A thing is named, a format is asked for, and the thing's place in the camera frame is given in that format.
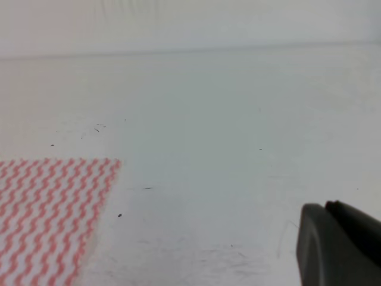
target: white table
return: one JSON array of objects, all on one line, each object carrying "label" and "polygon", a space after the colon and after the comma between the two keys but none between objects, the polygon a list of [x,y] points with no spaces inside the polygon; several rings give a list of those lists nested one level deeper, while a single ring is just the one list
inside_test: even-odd
[{"label": "white table", "polygon": [[381,217],[380,68],[376,45],[2,61],[0,159],[122,159],[80,285],[299,285],[304,203]]}]

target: white surface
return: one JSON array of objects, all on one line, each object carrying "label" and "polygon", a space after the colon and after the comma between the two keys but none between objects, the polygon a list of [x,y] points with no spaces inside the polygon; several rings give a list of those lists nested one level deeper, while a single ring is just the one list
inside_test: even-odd
[{"label": "white surface", "polygon": [[378,0],[3,0],[0,58],[379,41]]},{"label": "white surface", "polygon": [[333,46],[3,61],[0,158],[124,161],[82,285],[298,285],[304,203],[381,217],[380,56]]}]

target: black plastic object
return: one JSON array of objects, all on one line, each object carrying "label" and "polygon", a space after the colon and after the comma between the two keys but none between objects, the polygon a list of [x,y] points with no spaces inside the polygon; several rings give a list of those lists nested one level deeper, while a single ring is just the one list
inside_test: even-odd
[{"label": "black plastic object", "polygon": [[340,202],[303,207],[296,248],[303,286],[380,286],[380,249],[381,223],[370,216]]}]

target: red and white cloth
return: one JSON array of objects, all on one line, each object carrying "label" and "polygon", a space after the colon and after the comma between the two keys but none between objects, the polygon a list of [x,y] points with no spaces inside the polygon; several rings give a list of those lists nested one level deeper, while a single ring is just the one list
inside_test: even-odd
[{"label": "red and white cloth", "polygon": [[0,285],[71,285],[119,160],[0,161]]}]

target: wavy striped cloth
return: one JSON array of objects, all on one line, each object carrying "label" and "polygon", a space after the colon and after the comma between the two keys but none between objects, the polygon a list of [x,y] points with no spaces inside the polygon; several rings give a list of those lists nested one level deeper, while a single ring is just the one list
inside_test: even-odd
[{"label": "wavy striped cloth", "polygon": [[119,160],[0,161],[0,285],[71,285]]}]

